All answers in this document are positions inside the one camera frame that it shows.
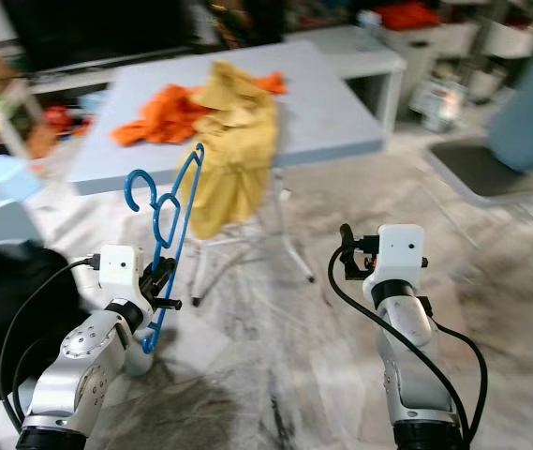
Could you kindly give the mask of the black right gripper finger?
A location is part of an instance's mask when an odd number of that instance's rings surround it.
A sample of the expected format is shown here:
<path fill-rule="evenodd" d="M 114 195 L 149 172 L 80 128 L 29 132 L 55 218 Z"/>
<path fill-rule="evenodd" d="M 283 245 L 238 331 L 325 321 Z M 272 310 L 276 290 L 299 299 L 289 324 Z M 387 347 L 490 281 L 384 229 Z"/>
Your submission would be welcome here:
<path fill-rule="evenodd" d="M 345 278 L 348 281 L 357 281 L 359 279 L 359 265 L 353 257 L 353 251 L 357 247 L 357 241 L 353 237 L 353 231 L 347 223 L 340 224 L 338 229 L 340 235 L 340 248 L 338 261 L 343 266 Z"/>

